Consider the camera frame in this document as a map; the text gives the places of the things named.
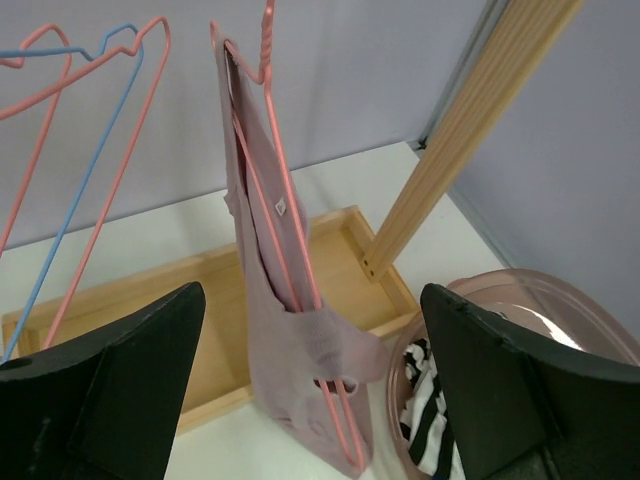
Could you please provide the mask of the pink hanger of striped top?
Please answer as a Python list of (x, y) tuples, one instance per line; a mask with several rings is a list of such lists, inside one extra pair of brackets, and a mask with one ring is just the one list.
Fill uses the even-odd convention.
[[(126, 23), (134, 25), (122, 22), (111, 27), (102, 25), (97, 28), (74, 29), (70, 25), (59, 25), (56, 17), (21, 18), (4, 13), (1, 16), (1, 49), (20, 49), (33, 32), (44, 25), (55, 24), (59, 30), (42, 35), (30, 46), (32, 50), (59, 48), (63, 45), (60, 36), (65, 35), (70, 46), (84, 48), (94, 55), (100, 51), (104, 35)], [(134, 26), (139, 30), (149, 29), (142, 38), (144, 61), (95, 164), (29, 317), (37, 302), (44, 297), (43, 288), (45, 282), (53, 277), (52, 268), (62, 265), (63, 250), (72, 244), (72, 223), (78, 221), (78, 227), (89, 229), (90, 234), (75, 261), (71, 278), (63, 283), (61, 308), (67, 310), (70, 307), (71, 297), (78, 291), (90, 255), (106, 224), (117, 189), (122, 184), (127, 166), (132, 162), (134, 148), (151, 110), (153, 97), (169, 58), (169, 21), (164, 16), (155, 16), (145, 24)], [(27, 58), (20, 69), (1, 64), (1, 82), (5, 90), (1, 96), (1, 111), (22, 103), (56, 83), (65, 60), (64, 55), (32, 57)], [(2, 356), (136, 63), (135, 57), (118, 54), (61, 92), (18, 216), (6, 245), (1, 245), (1, 258), (7, 261), (9, 253), (30, 242), (45, 243), (44, 251), (27, 261), (35, 270), (26, 279), (25, 292), (20, 293), (12, 287), (14, 278), (8, 266), (1, 269), (1, 301), (8, 305), (15, 300), (18, 312), (14, 325), (1, 331)], [(1, 118), (1, 237), (51, 101), (51, 98), (46, 98), (17, 115)]]

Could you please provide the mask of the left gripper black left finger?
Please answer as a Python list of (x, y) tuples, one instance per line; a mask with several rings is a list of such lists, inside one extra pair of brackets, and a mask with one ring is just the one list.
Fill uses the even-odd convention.
[(161, 479), (206, 299), (191, 282), (1, 366), (4, 479)]

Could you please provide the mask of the blue wire hanger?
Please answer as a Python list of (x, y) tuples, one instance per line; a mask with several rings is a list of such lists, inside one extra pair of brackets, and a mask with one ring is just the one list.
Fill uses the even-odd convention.
[(64, 68), (62, 70), (60, 78), (56, 83), (43, 89), (41, 92), (28, 97), (22, 103), (16, 104), (12, 107), (8, 107), (1, 111), (1, 118), (6, 119), (31, 108), (32, 106), (43, 101), (46, 98), (52, 99), (49, 109), (47, 110), (45, 119), (43, 121), (39, 136), (36, 140), (34, 152), (28, 164), (28, 168), (25, 172), (20, 189), (15, 197), (12, 210), (10, 212), (7, 223), (5, 225), (5, 230), (1, 237), (2, 246), (6, 245), (6, 242), (8, 241), (11, 230), (15, 223), (15, 219), (18, 216), (18, 212), (20, 210), (23, 198), (26, 194), (27, 188), (31, 181), (31, 177), (35, 170), (37, 161), (39, 159), (42, 147), (44, 145), (44, 141), (48, 134), (50, 124), (53, 120), (53, 116), (55, 114), (55, 110), (56, 110), (62, 90), (70, 86), (71, 84), (75, 83), (77, 80), (87, 76), (94, 70), (98, 69), (99, 67), (107, 63), (109, 60), (111, 60), (113, 57), (115, 57), (118, 54), (125, 54), (130, 57), (135, 57), (137, 59), (137, 63), (134, 67), (134, 70), (132, 71), (128, 84), (122, 93), (120, 101), (115, 107), (113, 114), (109, 120), (109, 123), (105, 127), (105, 130), (96, 147), (94, 155), (85, 170), (82, 181), (67, 210), (63, 223), (54, 238), (54, 241), (50, 247), (48, 256), (46, 257), (44, 264), (41, 267), (41, 271), (34, 284), (34, 287), (32, 288), (31, 294), (28, 297), (26, 305), (22, 310), (22, 314), (21, 314), (21, 317), (19, 318), (19, 321), (16, 324), (16, 328), (13, 331), (12, 336), (10, 337), (8, 345), (3, 351), (3, 356), (1, 360), (2, 363), (8, 362), (12, 357), (13, 351), (18, 344), (18, 340), (22, 333), (22, 330), (26, 324), (26, 321), (28, 320), (28, 317), (34, 307), (35, 301), (39, 295), (39, 292), (42, 288), (44, 280), (48, 274), (49, 268), (55, 258), (55, 255), (58, 251), (58, 248), (62, 242), (64, 235), (67, 233), (69, 223), (73, 218), (73, 215), (80, 202), (80, 199), (88, 184), (89, 178), (93, 173), (95, 164), (97, 163), (97, 160), (104, 148), (104, 145), (111, 133), (111, 130), (115, 125), (117, 118), (122, 110), (122, 107), (124, 106), (124, 103), (127, 99), (127, 96), (129, 95), (130, 90), (136, 80), (136, 77), (144, 61), (144, 47), (142, 43), (142, 38), (149, 31), (148, 28), (139, 30), (130, 23), (126, 23), (121, 26), (118, 26), (104, 35), (102, 44), (100, 47), (100, 51), (94, 55), (90, 54), (84, 48), (70, 46), (68, 44), (68, 40), (65, 35), (60, 36), (61, 40), (63, 41), (63, 45), (59, 48), (48, 48), (48, 49), (40, 49), (40, 50), (38, 49), (32, 50), (30, 48), (30, 46), (45, 33), (49, 31), (58, 31), (58, 30), (59, 28), (55, 24), (44, 25), (39, 30), (33, 32), (33, 34), (23, 42), (22, 48), (16, 49), (16, 50), (4, 50), (1, 52), (1, 64), (3, 66), (13, 68), (13, 69), (22, 68), (24, 61), (27, 58), (49, 57), (49, 56), (55, 56), (55, 55), (64, 55), (66, 57)]

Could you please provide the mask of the pink tank top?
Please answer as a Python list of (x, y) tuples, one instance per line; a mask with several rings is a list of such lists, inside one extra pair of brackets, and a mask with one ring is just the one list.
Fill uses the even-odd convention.
[(230, 41), (218, 38), (226, 153), (225, 201), (234, 218), (247, 296), (254, 396), (284, 431), (336, 470), (357, 479), (374, 440), (367, 386), (384, 375), (387, 350), (331, 309), (316, 304), (305, 267), (309, 226), (282, 176), (271, 138)]

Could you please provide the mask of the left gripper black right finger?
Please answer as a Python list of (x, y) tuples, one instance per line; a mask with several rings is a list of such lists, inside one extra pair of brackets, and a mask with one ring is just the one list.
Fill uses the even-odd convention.
[(420, 305), (469, 479), (636, 479), (639, 369), (565, 346), (447, 288)]

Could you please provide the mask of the black white striped tank top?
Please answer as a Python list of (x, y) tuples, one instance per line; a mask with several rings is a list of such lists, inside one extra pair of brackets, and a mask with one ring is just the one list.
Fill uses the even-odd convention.
[(396, 452), (410, 479), (466, 477), (426, 334), (416, 313), (392, 353), (388, 418)]

